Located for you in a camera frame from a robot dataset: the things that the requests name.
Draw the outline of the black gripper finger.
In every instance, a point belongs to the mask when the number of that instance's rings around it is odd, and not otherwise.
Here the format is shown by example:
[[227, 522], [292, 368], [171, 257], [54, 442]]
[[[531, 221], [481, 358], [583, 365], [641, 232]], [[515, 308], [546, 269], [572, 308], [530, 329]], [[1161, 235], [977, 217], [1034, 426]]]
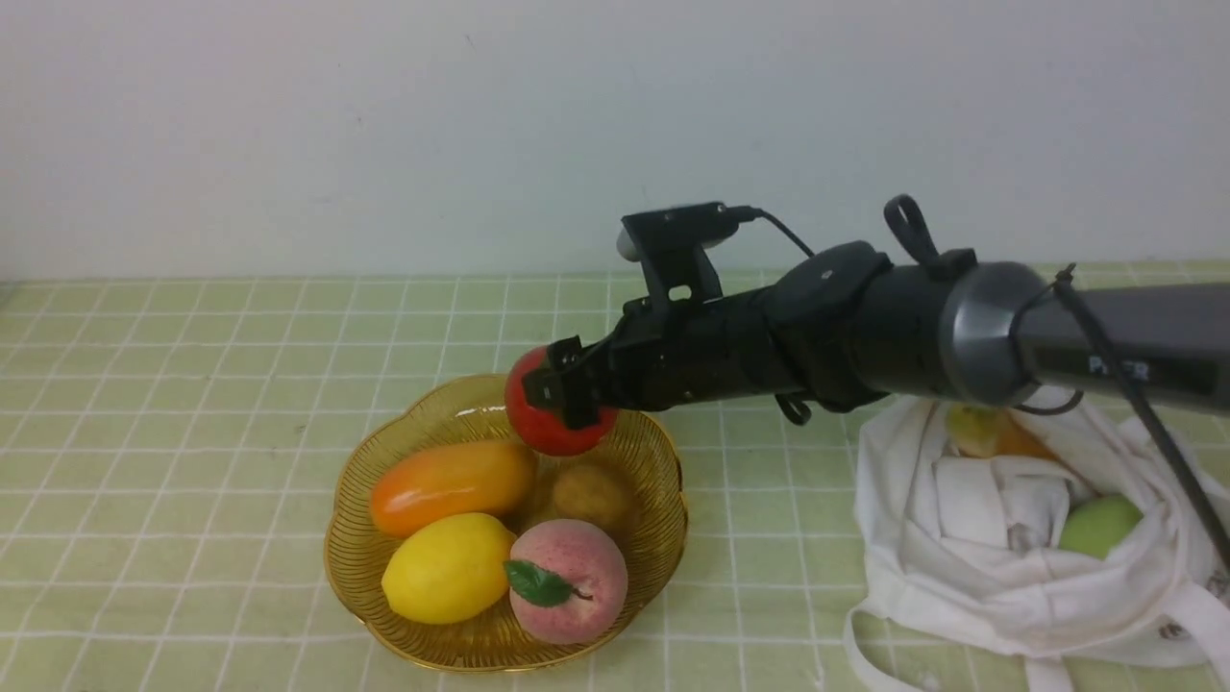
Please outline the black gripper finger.
[[578, 336], [539, 345], [522, 355], [522, 395], [529, 408], [547, 411], [558, 424], [581, 431], [599, 424], [599, 403]]

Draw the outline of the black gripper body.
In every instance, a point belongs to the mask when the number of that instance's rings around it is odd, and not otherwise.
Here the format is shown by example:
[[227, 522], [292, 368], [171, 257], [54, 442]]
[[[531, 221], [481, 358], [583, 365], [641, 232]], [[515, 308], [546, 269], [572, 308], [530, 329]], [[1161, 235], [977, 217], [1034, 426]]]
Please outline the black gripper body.
[[800, 372], [784, 355], [766, 315], [776, 289], [760, 286], [715, 301], [676, 301], [656, 311], [627, 301], [611, 334], [574, 368], [576, 392], [620, 411], [800, 397]]

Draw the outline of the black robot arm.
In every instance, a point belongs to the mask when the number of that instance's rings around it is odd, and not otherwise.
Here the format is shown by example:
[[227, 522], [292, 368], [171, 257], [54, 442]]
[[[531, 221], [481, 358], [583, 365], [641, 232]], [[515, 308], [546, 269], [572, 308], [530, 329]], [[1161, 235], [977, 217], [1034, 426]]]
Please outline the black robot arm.
[[1022, 406], [1042, 386], [1228, 412], [1228, 284], [1073, 293], [1014, 262], [950, 251], [891, 263], [863, 241], [734, 295], [673, 301], [654, 275], [611, 334], [555, 342], [506, 402], [572, 430], [608, 411], [779, 397], [836, 413], [888, 395]]

